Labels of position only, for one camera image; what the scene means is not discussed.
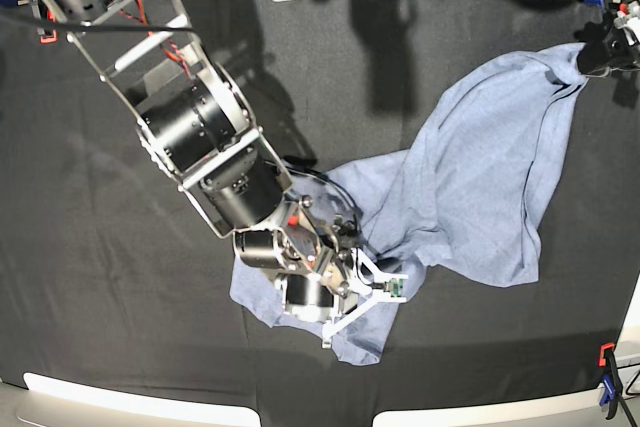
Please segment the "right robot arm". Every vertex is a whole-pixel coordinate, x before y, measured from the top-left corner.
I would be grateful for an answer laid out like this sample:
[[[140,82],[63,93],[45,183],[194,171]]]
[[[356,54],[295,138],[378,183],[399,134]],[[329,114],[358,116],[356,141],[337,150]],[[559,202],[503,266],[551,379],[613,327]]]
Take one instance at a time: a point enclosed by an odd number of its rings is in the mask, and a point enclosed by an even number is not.
[[[346,192],[316,175],[295,182],[243,92],[208,58],[182,0],[41,1],[41,21],[84,56],[88,34],[115,37],[92,67],[135,117],[151,160],[271,282],[285,314],[318,325],[330,344],[374,306],[404,301],[405,276],[363,251]]]

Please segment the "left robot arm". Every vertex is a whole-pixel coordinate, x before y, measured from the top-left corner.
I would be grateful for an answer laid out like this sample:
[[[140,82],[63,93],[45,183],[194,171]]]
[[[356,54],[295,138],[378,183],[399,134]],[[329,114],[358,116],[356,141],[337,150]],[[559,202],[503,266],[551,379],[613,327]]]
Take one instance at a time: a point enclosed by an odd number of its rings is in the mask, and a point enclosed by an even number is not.
[[[639,70],[639,0],[623,0],[606,8],[599,23],[588,22],[576,33],[583,48],[578,70],[604,77],[613,71]]]

